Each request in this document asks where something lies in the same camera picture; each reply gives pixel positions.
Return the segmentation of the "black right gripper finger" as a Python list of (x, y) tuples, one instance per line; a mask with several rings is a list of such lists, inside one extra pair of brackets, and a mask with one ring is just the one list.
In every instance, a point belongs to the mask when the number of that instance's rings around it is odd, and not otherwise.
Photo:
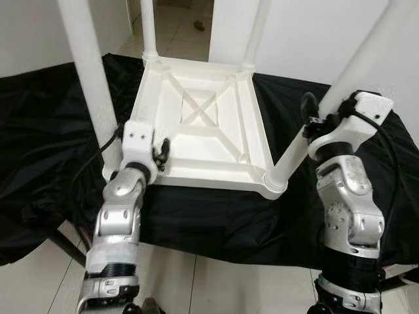
[(301, 99), (303, 122), (320, 122), (319, 99), (312, 92), (306, 92)]

